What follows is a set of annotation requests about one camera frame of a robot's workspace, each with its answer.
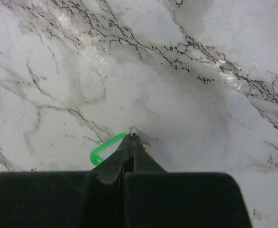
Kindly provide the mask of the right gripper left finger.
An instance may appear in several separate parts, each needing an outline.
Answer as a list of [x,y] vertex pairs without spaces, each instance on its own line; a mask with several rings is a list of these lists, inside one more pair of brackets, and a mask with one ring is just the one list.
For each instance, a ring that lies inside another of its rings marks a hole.
[[130,135],[90,171],[0,172],[0,228],[119,228]]

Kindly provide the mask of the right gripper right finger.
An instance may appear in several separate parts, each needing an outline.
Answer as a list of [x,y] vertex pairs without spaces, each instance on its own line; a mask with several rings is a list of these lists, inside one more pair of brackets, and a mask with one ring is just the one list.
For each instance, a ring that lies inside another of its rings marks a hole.
[[126,228],[250,228],[239,185],[221,172],[167,172],[130,138],[124,176]]

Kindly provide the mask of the green tagged key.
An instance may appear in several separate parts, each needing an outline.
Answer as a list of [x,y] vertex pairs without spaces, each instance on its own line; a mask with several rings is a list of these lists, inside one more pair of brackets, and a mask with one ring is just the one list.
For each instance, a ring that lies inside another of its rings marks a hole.
[[146,151],[140,136],[132,131],[120,133],[98,146],[91,152],[90,161],[95,167],[89,172],[99,175],[158,170],[157,162]]

